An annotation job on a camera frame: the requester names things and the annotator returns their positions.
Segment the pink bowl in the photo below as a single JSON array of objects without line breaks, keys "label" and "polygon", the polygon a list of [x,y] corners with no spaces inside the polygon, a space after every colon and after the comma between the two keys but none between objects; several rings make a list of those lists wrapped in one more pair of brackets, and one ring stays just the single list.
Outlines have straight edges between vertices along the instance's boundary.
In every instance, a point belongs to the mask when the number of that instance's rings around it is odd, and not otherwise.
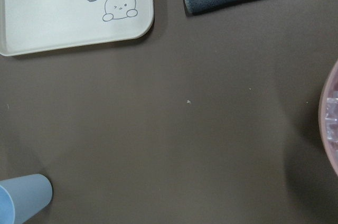
[{"label": "pink bowl", "polygon": [[318,122],[326,155],[337,174],[337,61],[321,92]]}]

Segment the beige plastic tray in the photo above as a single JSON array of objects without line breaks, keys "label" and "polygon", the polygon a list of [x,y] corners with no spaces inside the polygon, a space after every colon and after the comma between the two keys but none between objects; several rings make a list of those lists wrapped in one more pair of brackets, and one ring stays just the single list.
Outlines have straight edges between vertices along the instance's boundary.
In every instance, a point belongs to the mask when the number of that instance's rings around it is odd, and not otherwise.
[{"label": "beige plastic tray", "polygon": [[153,19],[154,0],[1,0],[1,55],[136,39]]}]

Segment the clear ice cubes pile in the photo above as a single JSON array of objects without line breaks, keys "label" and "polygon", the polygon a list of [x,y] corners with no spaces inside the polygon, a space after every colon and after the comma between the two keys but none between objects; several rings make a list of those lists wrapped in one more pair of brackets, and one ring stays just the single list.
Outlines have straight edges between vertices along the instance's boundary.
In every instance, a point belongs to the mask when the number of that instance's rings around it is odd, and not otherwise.
[{"label": "clear ice cubes pile", "polygon": [[337,151],[337,91],[326,100],[325,124],[327,140],[331,148]]}]

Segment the blue plastic cup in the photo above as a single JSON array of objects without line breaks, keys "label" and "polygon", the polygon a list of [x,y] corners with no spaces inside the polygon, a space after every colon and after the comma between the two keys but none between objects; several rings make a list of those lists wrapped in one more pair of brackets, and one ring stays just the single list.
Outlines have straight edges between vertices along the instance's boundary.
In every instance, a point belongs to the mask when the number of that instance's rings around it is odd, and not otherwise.
[{"label": "blue plastic cup", "polygon": [[51,182],[32,174],[1,181],[1,223],[24,223],[52,200]]}]

